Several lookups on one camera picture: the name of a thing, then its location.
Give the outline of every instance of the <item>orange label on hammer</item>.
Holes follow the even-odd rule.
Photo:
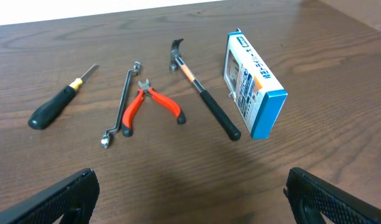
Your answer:
[[[186,66],[186,65],[181,65],[180,67],[183,71],[183,73],[188,77],[188,79],[193,82],[196,78],[195,76],[192,74],[192,72],[189,70],[189,68]]]

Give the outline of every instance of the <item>wooden table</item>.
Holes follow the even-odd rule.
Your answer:
[[[242,29],[288,91],[268,139],[252,140],[222,78]],[[170,45],[242,131],[230,141]],[[147,98],[134,135],[100,139],[135,60],[187,123]],[[48,129],[32,112],[94,62],[101,67]],[[0,211],[90,167],[92,223],[294,223],[282,190],[302,167],[381,208],[381,33],[310,0],[223,1],[0,27]]]

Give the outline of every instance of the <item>screwdriver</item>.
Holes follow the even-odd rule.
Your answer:
[[[76,91],[80,85],[99,68],[99,65],[94,64],[92,67],[84,73],[81,78],[76,80],[68,86],[65,86],[56,96],[50,101],[44,103],[31,115],[27,124],[32,129],[45,129],[55,120],[55,118],[62,112],[67,104],[76,96]]]

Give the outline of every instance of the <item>blue and white box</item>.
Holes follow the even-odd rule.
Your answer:
[[[223,72],[251,137],[268,138],[288,94],[239,29],[227,35]]]

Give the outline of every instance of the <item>diagonal cutting pliers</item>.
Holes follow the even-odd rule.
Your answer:
[[[151,95],[155,101],[168,108],[177,118],[178,124],[186,123],[185,114],[183,113],[182,109],[177,105],[177,103],[171,100],[170,98],[162,95],[161,93],[157,93],[153,89],[153,87],[150,86],[150,82],[148,79],[146,79],[145,83],[138,81],[138,84],[140,88],[138,89],[137,96],[135,97],[134,101],[128,106],[124,113],[124,116],[122,117],[121,130],[122,134],[125,137],[132,136],[132,120],[134,119],[136,112],[138,111],[139,107],[141,106],[144,100],[144,95]]]

